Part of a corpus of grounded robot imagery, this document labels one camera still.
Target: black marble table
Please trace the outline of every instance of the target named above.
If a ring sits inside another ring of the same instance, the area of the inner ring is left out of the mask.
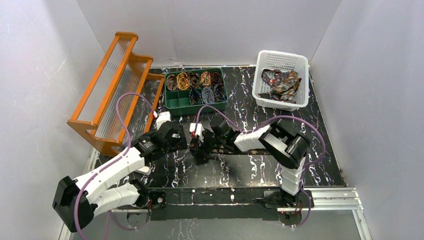
[[[193,68],[155,68],[150,72],[162,74],[190,69]],[[311,81],[309,81],[308,105],[294,112],[288,112],[257,106],[252,96],[255,67],[222,67],[221,69],[228,92],[225,114],[232,121],[244,130],[251,130],[263,121],[278,115],[292,115],[310,122],[323,135],[326,142],[326,154],[321,163],[311,165],[306,169],[306,186],[345,186]],[[157,87],[157,82],[148,82],[144,85],[142,94],[147,99],[153,100]],[[166,111],[163,95],[162,92],[156,109],[158,113]],[[200,118],[203,126],[208,127],[210,119],[215,115],[214,112],[203,113]],[[142,101],[139,101],[129,128],[133,138],[143,132],[147,116],[148,108]],[[195,117],[195,114],[191,114],[172,118],[173,121],[184,126],[188,142],[190,139],[189,126],[195,121]],[[306,162],[316,160],[321,152],[321,146],[315,133],[299,122],[292,121],[292,124],[294,128],[312,139]],[[97,166],[107,159],[101,155]],[[121,185],[132,179],[142,180],[150,188],[275,187],[282,183],[282,166],[269,155],[215,154],[206,163],[198,164],[189,150],[186,150],[168,154],[151,163],[149,167],[151,168],[149,176],[134,172],[116,184]]]

